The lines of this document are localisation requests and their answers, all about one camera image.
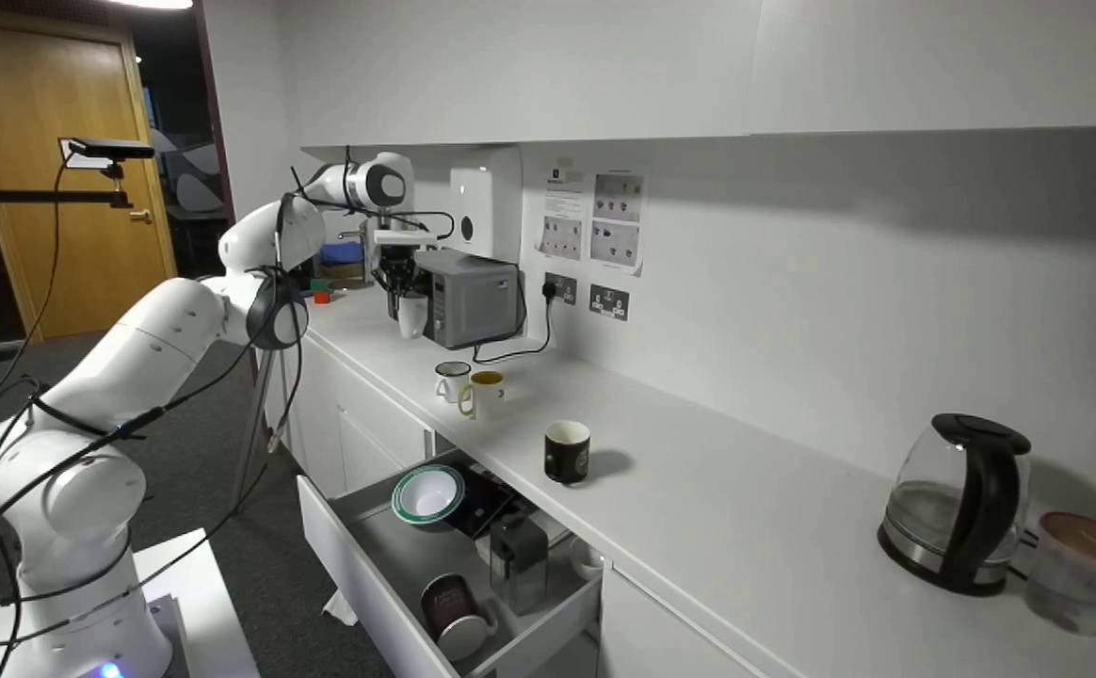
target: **open drawer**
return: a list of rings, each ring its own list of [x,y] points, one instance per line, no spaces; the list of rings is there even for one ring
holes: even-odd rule
[[[516,612],[462,531],[420,531],[393,517],[395,483],[326,502],[297,478],[307,537],[395,674],[527,678],[596,626],[598,581],[573,570],[560,550],[548,561],[543,601]],[[468,575],[475,601],[493,617],[486,644],[461,663],[444,658],[424,612],[427,582],[444,572]]]

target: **glass kettle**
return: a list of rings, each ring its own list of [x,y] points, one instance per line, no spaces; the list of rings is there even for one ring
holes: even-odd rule
[[[933,414],[881,518],[881,550],[965,595],[1000,595],[1029,498],[1034,440],[976,414]]]

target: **kettle lid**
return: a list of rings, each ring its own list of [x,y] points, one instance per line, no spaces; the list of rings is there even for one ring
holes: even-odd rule
[[[976,419],[976,414],[933,414],[931,424],[962,449],[1005,452],[1025,457],[1034,440],[1004,421]]]

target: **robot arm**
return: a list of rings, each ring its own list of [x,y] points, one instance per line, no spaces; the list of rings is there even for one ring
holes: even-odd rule
[[[319,252],[326,207],[409,209],[412,160],[378,155],[358,168],[333,165],[303,193],[263,203],[226,229],[218,242],[223,277],[169,277],[141,297],[57,388],[19,419],[0,421],[0,506],[91,440],[165,410],[210,341],[263,350],[297,341],[307,306],[288,270]],[[23,546],[19,586],[46,591],[43,601],[27,606],[36,629],[91,612],[91,601],[141,581],[125,553],[142,488],[142,469],[105,445],[9,507]],[[112,622],[82,622],[62,656],[46,639],[17,647],[9,674],[82,674],[97,656],[108,656],[105,647],[125,656],[132,674],[157,674],[169,663],[141,595],[97,612]]]

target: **wooden door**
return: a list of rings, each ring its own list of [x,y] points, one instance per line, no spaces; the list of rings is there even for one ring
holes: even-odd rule
[[[62,136],[150,138],[132,39],[0,16],[0,187],[52,187],[63,159]],[[175,275],[154,160],[125,160],[120,183],[97,168],[68,168],[62,187],[125,187],[132,207],[0,207],[0,248],[23,327],[36,327],[46,307],[39,339],[105,330],[135,297]]]

